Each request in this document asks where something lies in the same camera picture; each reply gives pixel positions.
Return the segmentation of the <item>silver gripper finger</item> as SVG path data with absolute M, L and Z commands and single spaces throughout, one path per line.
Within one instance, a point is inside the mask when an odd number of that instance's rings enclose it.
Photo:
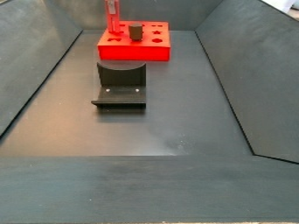
M 107 10 L 109 14 L 116 14 L 116 1 L 115 0 L 107 0 Z

